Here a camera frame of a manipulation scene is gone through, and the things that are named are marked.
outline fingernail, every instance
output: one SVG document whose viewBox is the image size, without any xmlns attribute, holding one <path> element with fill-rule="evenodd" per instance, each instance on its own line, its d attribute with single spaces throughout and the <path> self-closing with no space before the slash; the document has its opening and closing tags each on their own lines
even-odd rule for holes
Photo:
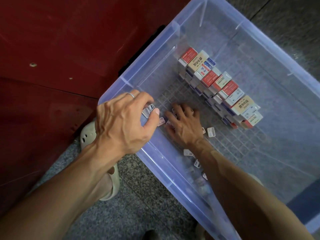
<svg viewBox="0 0 320 240">
<path fill-rule="evenodd" d="M 160 114 L 160 110 L 158 108 L 155 108 L 154 111 L 157 113 L 157 115 Z"/>
</svg>

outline clear plastic storage container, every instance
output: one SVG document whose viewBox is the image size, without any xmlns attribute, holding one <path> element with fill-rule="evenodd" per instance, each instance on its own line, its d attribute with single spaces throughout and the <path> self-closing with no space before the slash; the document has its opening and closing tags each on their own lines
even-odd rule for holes
<svg viewBox="0 0 320 240">
<path fill-rule="evenodd" d="M 179 77 L 178 59 L 189 46 L 206 51 L 261 107 L 264 118 L 253 129 L 224 125 Z M 319 83 L 225 0 L 191 0 L 99 104 L 133 88 L 153 96 L 161 113 L 170 110 L 172 102 L 199 108 L 202 126 L 216 130 L 216 137 L 207 140 L 235 163 L 253 149 L 280 151 L 277 156 L 285 157 L 290 145 L 320 141 Z M 146 122 L 143 115 L 141 122 Z M 313 153 L 319 154 L 311 150 L 306 156 Z M 193 166 L 194 158 L 184 156 L 162 127 L 137 155 L 212 236 L 238 238 L 201 170 Z"/>
</svg>

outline forearm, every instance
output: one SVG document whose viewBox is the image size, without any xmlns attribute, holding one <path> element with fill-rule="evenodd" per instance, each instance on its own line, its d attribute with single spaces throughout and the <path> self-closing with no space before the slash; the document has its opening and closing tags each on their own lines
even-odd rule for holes
<svg viewBox="0 0 320 240">
<path fill-rule="evenodd" d="M 83 202 L 114 164 L 111 160 L 110 165 L 101 167 L 96 157 L 96 147 L 91 144 L 78 160 L 11 209 L 0 220 L 2 239 L 62 238 Z"/>
<path fill-rule="evenodd" d="M 206 140 L 190 145 L 190 150 L 243 240 L 313 239 L 290 209 Z"/>
</svg>

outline person's left hand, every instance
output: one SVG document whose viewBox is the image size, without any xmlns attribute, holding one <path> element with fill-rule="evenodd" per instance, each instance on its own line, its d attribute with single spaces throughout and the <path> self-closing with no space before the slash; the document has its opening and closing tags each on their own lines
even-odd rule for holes
<svg viewBox="0 0 320 240">
<path fill-rule="evenodd" d="M 142 110 L 153 98 L 146 92 L 132 90 L 100 104 L 95 123 L 97 137 L 93 143 L 99 148 L 116 150 L 120 157 L 136 153 L 147 143 L 157 128 L 159 109 L 155 108 L 148 121 L 141 126 Z"/>
</svg>

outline silver ring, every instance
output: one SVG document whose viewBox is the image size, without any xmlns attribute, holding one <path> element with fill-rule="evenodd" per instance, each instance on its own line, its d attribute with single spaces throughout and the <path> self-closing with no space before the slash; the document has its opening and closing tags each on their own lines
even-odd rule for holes
<svg viewBox="0 0 320 240">
<path fill-rule="evenodd" d="M 132 93 L 130 93 L 130 92 L 127 92 L 127 94 L 130 94 L 133 98 L 134 98 L 134 95 L 132 94 Z"/>
</svg>

